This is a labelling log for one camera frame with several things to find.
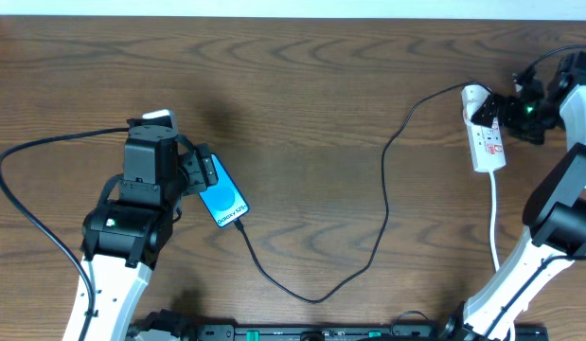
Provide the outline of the white power strip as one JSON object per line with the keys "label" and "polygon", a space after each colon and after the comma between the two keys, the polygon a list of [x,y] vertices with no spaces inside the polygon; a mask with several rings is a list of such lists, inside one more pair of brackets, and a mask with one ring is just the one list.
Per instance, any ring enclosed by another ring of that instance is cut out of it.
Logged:
{"label": "white power strip", "polygon": [[494,119],[490,127],[471,123],[470,114],[474,114],[477,109],[478,102],[473,100],[463,110],[473,169],[480,173],[494,172],[506,165],[498,120]]}

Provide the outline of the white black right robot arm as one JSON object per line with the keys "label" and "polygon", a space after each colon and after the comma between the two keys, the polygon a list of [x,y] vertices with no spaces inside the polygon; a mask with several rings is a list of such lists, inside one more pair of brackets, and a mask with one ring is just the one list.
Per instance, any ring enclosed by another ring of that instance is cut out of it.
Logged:
{"label": "white black right robot arm", "polygon": [[462,90],[463,119],[478,172],[504,165],[500,131],[535,145],[561,127],[567,152],[525,204],[523,232],[505,261],[474,296],[460,304],[441,340],[513,340],[514,321],[557,274],[586,260],[586,45],[568,45],[549,84],[536,64],[514,75],[515,95],[502,96],[472,82]]}

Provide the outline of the blue Galaxy smartphone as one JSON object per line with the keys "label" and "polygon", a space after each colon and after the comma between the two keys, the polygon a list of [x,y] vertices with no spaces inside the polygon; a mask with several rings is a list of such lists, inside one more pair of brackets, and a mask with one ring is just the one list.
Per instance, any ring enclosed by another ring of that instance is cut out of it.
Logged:
{"label": "blue Galaxy smartphone", "polygon": [[211,155],[218,182],[200,193],[207,211],[219,228],[226,227],[249,212],[250,207],[216,154]]}

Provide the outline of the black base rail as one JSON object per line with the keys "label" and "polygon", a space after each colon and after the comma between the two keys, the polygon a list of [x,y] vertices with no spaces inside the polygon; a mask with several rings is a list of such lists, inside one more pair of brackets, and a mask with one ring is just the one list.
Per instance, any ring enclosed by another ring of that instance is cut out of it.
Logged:
{"label": "black base rail", "polygon": [[373,326],[244,326],[200,324],[184,315],[162,310],[131,325],[126,341],[354,341],[354,340],[452,340],[452,326],[441,332],[426,318],[397,320]]}

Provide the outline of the white USB charger adapter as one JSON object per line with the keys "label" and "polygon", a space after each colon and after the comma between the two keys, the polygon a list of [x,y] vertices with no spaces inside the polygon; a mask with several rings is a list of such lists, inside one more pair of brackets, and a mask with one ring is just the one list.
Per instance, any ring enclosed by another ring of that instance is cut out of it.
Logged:
{"label": "white USB charger adapter", "polygon": [[464,110],[472,117],[484,104],[490,92],[481,85],[468,85],[461,92]]}

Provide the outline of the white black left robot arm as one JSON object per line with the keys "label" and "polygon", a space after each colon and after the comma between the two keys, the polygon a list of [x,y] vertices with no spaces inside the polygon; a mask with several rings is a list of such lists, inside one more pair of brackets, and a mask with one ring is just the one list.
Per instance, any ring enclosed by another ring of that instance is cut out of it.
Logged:
{"label": "white black left robot arm", "polygon": [[207,145],[169,126],[129,130],[123,172],[104,186],[84,219],[81,282],[66,340],[122,340],[169,240],[183,197],[216,185]]}

